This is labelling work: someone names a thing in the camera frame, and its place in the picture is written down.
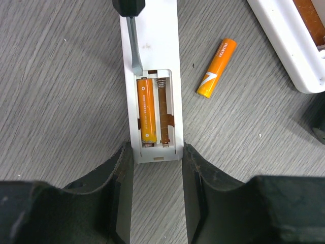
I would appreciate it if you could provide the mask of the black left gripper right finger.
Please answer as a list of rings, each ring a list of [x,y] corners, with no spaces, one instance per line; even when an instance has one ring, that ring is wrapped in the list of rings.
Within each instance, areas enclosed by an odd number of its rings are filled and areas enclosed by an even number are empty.
[[[324,243],[324,178],[254,176],[243,183],[186,144],[189,243]]]

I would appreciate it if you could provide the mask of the white remote with black batteries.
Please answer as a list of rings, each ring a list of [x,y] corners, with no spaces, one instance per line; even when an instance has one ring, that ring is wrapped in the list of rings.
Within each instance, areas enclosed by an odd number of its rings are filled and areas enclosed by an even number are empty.
[[[317,49],[293,1],[248,1],[296,89],[324,92],[324,50]]]

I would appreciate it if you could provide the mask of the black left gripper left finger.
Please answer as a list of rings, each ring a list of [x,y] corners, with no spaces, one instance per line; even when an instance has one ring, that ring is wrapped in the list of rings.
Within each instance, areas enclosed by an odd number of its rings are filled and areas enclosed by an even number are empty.
[[[64,188],[1,182],[1,243],[129,243],[133,152],[124,143]]]

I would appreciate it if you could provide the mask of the long white remote control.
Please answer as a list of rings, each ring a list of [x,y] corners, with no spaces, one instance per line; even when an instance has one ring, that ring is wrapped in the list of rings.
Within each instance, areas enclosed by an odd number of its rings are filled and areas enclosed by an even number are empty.
[[[142,76],[132,69],[132,53],[126,18],[120,16],[129,130],[136,163],[176,161],[183,156],[183,119],[176,1],[145,1],[135,18]],[[138,79],[152,79],[157,142],[142,144]]]

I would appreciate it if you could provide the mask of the orange handle screwdriver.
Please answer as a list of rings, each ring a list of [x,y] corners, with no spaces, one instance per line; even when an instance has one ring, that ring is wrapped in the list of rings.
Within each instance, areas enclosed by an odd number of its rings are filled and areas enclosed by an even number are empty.
[[[112,0],[114,9],[121,17],[126,18],[129,41],[132,53],[132,69],[137,76],[142,76],[143,66],[139,53],[137,28],[135,18],[145,8],[145,0]]]

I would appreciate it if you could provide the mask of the orange AAA battery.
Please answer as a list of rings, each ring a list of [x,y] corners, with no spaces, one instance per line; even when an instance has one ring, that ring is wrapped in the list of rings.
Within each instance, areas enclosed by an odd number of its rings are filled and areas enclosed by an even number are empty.
[[[210,63],[207,72],[197,89],[197,94],[210,98],[219,82],[229,60],[236,49],[237,43],[229,38],[222,40],[217,52]]]

